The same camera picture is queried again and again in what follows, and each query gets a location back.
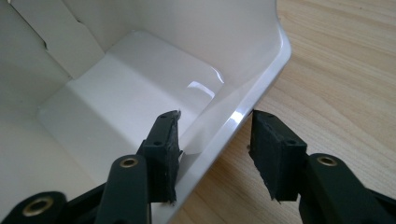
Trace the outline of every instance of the wood grain surface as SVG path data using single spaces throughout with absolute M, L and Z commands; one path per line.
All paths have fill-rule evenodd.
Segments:
M 277 0 L 292 56 L 256 109 L 277 115 L 308 154 L 342 159 L 396 198 L 396 0 Z M 301 223 L 273 202 L 248 156 L 250 119 L 173 223 Z

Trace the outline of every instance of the glossy white surface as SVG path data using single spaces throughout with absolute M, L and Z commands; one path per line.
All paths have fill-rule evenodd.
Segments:
M 146 32 L 131 32 L 39 110 L 39 119 L 97 185 L 135 154 L 155 119 L 180 110 L 180 136 L 222 87 L 210 65 Z
M 290 44 L 277 21 L 276 1 L 87 2 L 64 0 L 106 55 L 56 93 L 65 83 L 64 70 L 46 55 L 39 36 L 11 7 L 0 7 L 2 18 L 15 18 L 11 25 L 0 20 L 1 30 L 26 33 L 17 42 L 0 34 L 2 48 L 21 58 L 11 62 L 0 55 L 1 64 L 12 64 L 0 68 L 1 84 L 13 84 L 0 91 L 1 119 L 8 123 L 0 127 L 0 153 L 10 171 L 0 171 L 0 216 L 42 190 L 60 190 L 72 199 L 106 181 L 111 162 L 135 153 L 158 115 L 180 109 L 179 144 L 186 155 L 180 164 L 177 204 L 154 204 L 152 209 L 154 223 L 164 223 L 289 59 Z M 3 40 L 21 52 L 12 52 Z M 26 47 L 26 41 L 32 47 Z M 42 65 L 39 75 L 37 60 Z M 17 81 L 9 82 L 13 73 L 19 74 Z M 24 90 L 22 83 L 31 76 L 59 81 L 33 81 L 24 84 Z M 37 107 L 47 131 L 32 115 Z M 10 130 L 15 134 L 6 134 Z M 29 172 L 21 171 L 18 157 L 30 158 Z M 62 167 L 55 165 L 61 161 Z M 43 167 L 48 169 L 41 175 Z M 68 189 L 65 180 L 73 187 Z M 24 187 L 14 188 L 21 181 Z

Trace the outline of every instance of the curved plastic edge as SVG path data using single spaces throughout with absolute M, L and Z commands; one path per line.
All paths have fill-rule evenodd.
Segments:
M 169 206 L 168 204 L 154 204 L 152 206 L 153 223 L 167 223 L 176 214 L 177 210 L 190 196 L 220 152 L 245 123 L 250 111 L 269 90 L 269 87 L 274 83 L 276 77 L 290 59 L 291 45 L 280 23 L 278 23 L 278 31 L 281 42 L 279 53 L 268 68 L 260 75 L 256 83 L 233 112 L 233 115 L 237 115 L 236 117 L 241 119 L 233 119 L 233 116 L 231 116 L 200 153 L 186 174 L 178 180 L 176 185 L 177 203 L 173 206 Z

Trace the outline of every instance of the white plastic part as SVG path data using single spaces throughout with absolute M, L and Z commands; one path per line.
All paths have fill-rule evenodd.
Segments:
M 103 183 L 158 115 L 180 109 L 177 203 L 152 205 L 166 223 L 290 57 L 275 0 L 64 0 L 106 51 L 66 83 L 37 31 L 0 5 L 0 47 L 14 58 L 0 54 L 0 217 L 39 191 L 72 199 Z
M 104 56 L 90 31 L 61 0 L 14 0 L 11 5 L 43 38 L 49 54 L 73 78 Z

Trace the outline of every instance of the screw hole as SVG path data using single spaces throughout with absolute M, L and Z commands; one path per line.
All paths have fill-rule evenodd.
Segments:
M 133 166 L 136 166 L 138 163 L 138 160 L 135 158 L 127 158 L 123 161 L 120 162 L 120 166 L 123 168 L 130 168 Z
M 34 217 L 42 214 L 47 209 L 51 208 L 53 205 L 53 200 L 51 197 L 42 197 L 35 199 L 29 203 L 22 211 L 23 215 L 26 217 Z
M 327 166 L 336 166 L 338 164 L 335 159 L 330 157 L 319 157 L 317 160 L 319 163 Z

